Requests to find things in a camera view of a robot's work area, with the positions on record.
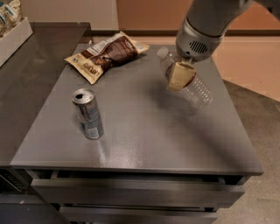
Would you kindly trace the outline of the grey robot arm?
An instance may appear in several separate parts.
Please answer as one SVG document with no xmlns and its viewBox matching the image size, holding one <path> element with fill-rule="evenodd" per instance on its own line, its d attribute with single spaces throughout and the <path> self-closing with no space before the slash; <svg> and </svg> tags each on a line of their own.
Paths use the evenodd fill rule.
<svg viewBox="0 0 280 224">
<path fill-rule="evenodd" d="M 223 40 L 228 27 L 258 2 L 280 20 L 280 0 L 193 0 L 178 29 L 178 57 L 171 66 L 168 88 L 179 91 L 196 75 L 194 63 L 210 58 Z"/>
</svg>

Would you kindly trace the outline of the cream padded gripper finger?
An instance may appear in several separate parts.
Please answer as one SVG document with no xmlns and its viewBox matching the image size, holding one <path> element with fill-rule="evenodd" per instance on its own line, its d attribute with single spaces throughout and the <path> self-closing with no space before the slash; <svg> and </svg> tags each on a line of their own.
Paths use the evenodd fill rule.
<svg viewBox="0 0 280 224">
<path fill-rule="evenodd" d="M 168 89 L 178 92 L 182 90 L 196 73 L 194 66 L 184 61 L 178 61 L 171 67 Z"/>
</svg>

